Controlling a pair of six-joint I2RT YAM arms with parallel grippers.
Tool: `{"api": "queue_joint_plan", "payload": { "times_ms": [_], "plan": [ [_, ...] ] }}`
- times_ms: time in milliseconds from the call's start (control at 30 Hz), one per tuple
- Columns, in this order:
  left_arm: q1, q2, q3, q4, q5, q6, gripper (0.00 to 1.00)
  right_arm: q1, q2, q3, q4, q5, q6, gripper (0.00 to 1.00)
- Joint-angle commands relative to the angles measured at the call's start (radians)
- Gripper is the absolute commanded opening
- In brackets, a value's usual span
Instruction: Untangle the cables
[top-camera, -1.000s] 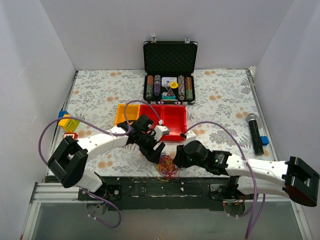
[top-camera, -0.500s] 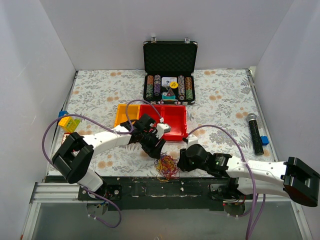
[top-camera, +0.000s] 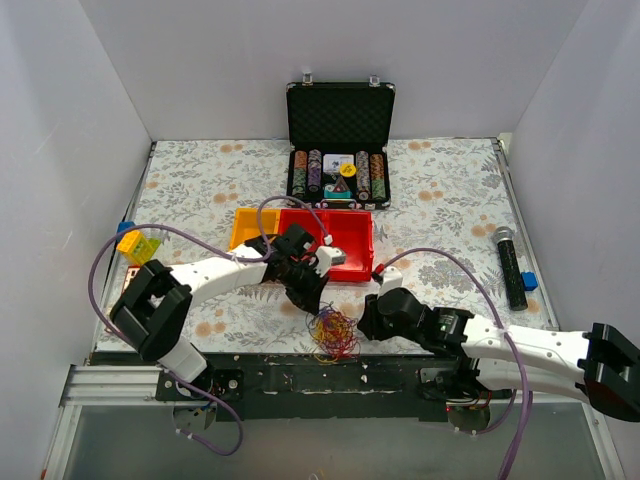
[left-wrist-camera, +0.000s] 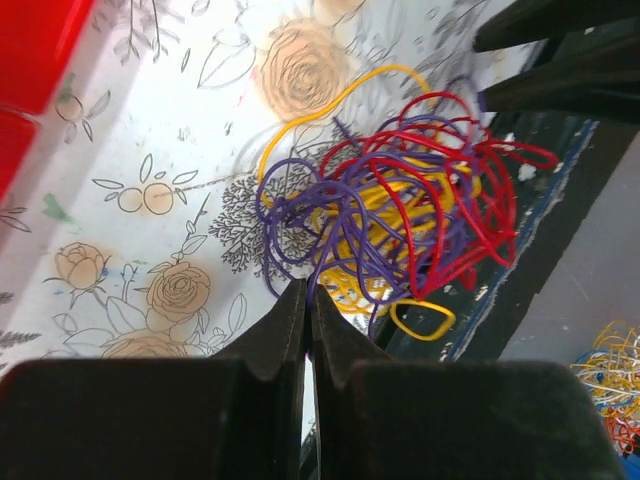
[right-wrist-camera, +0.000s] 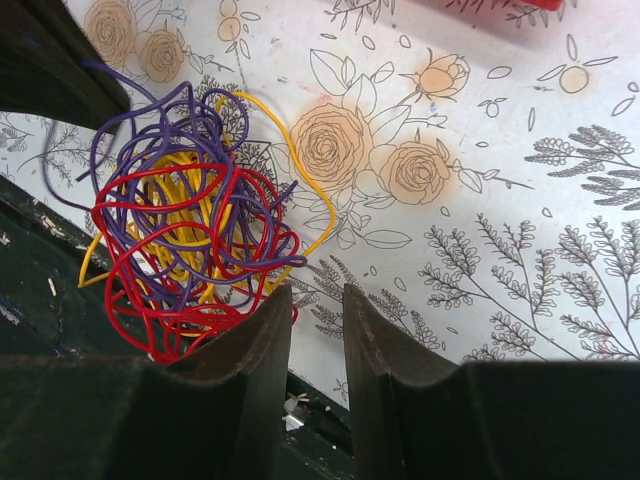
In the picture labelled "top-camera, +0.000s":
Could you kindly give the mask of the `red plastic bin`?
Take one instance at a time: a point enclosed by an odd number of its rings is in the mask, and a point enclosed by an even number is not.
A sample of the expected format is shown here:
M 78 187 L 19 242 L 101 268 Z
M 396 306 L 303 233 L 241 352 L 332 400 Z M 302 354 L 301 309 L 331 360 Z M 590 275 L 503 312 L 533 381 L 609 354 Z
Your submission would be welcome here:
M 282 209 L 280 212 L 278 233 L 282 235 L 291 225 L 297 224 L 313 236 L 316 245 L 323 245 L 325 234 L 323 233 L 321 225 L 325 227 L 328 226 L 329 214 L 323 210 L 315 210 L 314 213 L 319 221 L 315 220 L 308 210 Z
M 334 266 L 329 277 L 334 282 L 370 281 L 374 259 L 373 220 L 369 212 L 326 210 L 321 219 L 332 236 L 332 245 L 346 255 L 343 264 Z

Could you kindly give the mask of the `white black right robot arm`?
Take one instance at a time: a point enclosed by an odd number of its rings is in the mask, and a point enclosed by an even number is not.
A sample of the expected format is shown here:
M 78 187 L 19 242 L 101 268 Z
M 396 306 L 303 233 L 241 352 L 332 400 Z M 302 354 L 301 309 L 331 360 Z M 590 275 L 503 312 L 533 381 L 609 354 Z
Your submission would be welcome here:
M 453 368 L 429 373 L 424 384 L 431 398 L 519 389 L 580 400 L 621 421 L 639 419 L 639 349 L 607 324 L 587 332 L 501 329 L 466 310 L 430 308 L 394 288 L 366 296 L 357 328 L 369 340 L 400 337 L 453 361 Z

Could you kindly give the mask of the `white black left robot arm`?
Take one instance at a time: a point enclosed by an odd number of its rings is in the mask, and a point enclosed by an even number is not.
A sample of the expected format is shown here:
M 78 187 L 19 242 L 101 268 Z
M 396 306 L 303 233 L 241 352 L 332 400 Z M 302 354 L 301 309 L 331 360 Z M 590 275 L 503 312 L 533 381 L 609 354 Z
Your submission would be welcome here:
M 143 264 L 117 300 L 109 318 L 142 360 L 178 377 L 193 400 L 205 398 L 214 368 L 183 334 L 191 308 L 246 286 L 276 282 L 298 309 L 317 314 L 329 270 L 346 254 L 329 244 L 313 248 L 314 237 L 298 224 L 282 235 L 258 236 L 222 256 L 165 266 Z

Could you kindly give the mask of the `yellow plastic bin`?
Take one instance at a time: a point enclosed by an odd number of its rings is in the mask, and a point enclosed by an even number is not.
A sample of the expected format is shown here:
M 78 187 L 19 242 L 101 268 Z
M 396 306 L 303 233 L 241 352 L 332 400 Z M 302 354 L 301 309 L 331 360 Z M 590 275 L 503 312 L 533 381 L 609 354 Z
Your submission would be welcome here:
M 263 230 L 267 235 L 278 233 L 280 222 L 279 209 L 263 209 L 261 221 Z M 246 240 L 261 235 L 257 221 L 256 208 L 238 208 L 235 212 L 234 223 L 229 243 L 229 249 L 233 250 Z

